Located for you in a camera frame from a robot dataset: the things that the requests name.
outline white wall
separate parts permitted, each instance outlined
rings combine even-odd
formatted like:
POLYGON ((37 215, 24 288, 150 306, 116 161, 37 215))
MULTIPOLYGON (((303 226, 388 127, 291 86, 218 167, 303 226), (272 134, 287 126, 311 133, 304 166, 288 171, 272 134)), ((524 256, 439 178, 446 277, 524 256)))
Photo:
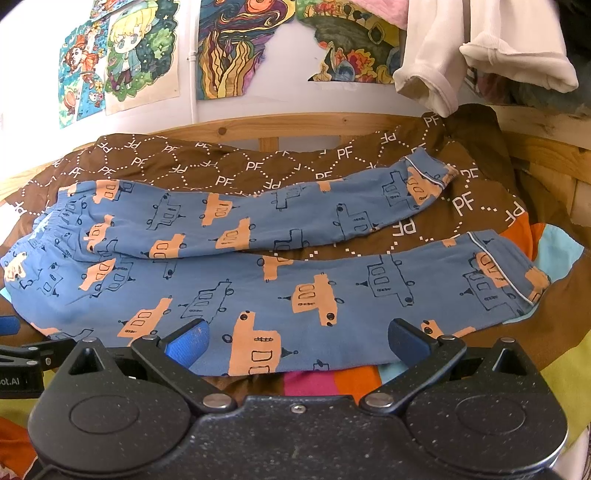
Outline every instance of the white wall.
MULTIPOLYGON (((59 128, 58 52, 73 28, 85 22, 92 0, 24 0, 0 22, 0 179, 54 160, 113 132, 148 133, 191 123, 189 54, 191 22, 199 0, 181 0, 178 12, 180 97, 114 115, 97 113, 59 128)), ((311 28, 294 21, 267 44, 266 60, 243 97, 198 102, 199 122, 266 113, 375 112, 420 115, 424 108, 395 93, 393 85, 318 83, 323 50, 311 28)), ((475 101, 463 91, 460 101, 475 101)))

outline silver bolt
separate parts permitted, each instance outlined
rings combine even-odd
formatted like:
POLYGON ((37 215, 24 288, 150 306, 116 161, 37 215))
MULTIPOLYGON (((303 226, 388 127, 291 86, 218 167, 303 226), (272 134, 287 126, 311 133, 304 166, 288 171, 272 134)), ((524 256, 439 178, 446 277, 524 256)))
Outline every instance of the silver bolt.
POLYGON ((224 410, 232 405, 232 397, 225 393, 211 393, 203 399, 203 405, 215 410, 224 410))
POLYGON ((365 397, 365 404, 372 408, 388 408, 391 407, 393 403, 394 398, 392 395, 387 393, 370 393, 367 397, 365 397))
POLYGON ((304 405, 292 405, 290 407, 290 410, 292 413, 296 413, 298 415, 302 414, 302 413, 306 413, 307 408, 304 405))

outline poster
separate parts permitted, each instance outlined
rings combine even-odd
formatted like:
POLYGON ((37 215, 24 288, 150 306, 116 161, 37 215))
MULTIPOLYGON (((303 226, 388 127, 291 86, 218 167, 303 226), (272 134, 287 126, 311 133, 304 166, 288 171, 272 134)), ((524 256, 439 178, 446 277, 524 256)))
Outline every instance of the poster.
POLYGON ((94 0, 92 10, 90 10, 90 19, 92 21, 99 20, 133 1, 135 0, 94 0))
POLYGON ((58 103, 60 127, 105 109, 104 78, 108 22, 75 28, 60 49, 58 103))
POLYGON ((326 51, 315 82, 394 83, 400 68, 398 27, 350 2, 298 0, 297 16, 326 51))
POLYGON ((265 58, 266 43, 295 10, 295 0, 203 0, 197 99, 244 95, 265 58))
POLYGON ((106 113, 178 96, 178 0, 144 0, 109 17, 106 113))

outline colorful bedding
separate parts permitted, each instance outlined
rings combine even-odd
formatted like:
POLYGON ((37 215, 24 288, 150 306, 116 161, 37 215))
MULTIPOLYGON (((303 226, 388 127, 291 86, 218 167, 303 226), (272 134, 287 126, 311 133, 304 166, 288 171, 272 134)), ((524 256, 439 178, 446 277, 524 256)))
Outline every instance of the colorful bedding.
MULTIPOLYGON (((591 358, 591 257, 586 249, 591 245, 591 234, 572 225, 566 211, 535 179, 514 171, 494 112, 483 106, 463 106, 445 120, 430 114, 408 119, 388 132, 310 153, 261 153, 149 135, 102 137, 94 146, 56 161, 6 199, 12 217, 18 220, 0 254, 5 255, 17 240, 33 231, 33 221, 42 220, 45 209, 56 202, 59 188, 75 182, 118 179, 172 192, 262 194, 300 182, 335 180, 366 169, 390 167, 417 147, 460 173, 432 205, 370 235, 285 250, 281 256, 310 262, 391 255, 487 229, 512 241, 552 283, 529 315, 472 332, 464 339, 469 345, 490 346, 500 336, 517 338, 565 409, 569 441, 576 439, 591 421, 591 405, 585 401, 591 397, 586 368, 591 358)), ((260 253, 269 254, 268 249, 260 253)), ((18 317, 4 299, 0 299, 0 315, 18 317)), ((434 335, 438 330, 433 327, 441 329, 439 324, 425 327, 434 335)), ((53 335, 79 339, 91 335, 91 330, 62 330, 53 335)), ((19 333, 3 340, 23 343, 41 337, 21 321, 19 333)), ((319 362, 312 372, 208 380, 239 400, 247 393, 344 393, 359 398, 403 370, 396 363, 337 370, 321 358, 314 360, 319 362)), ((0 462, 9 466, 2 458, 0 462)))

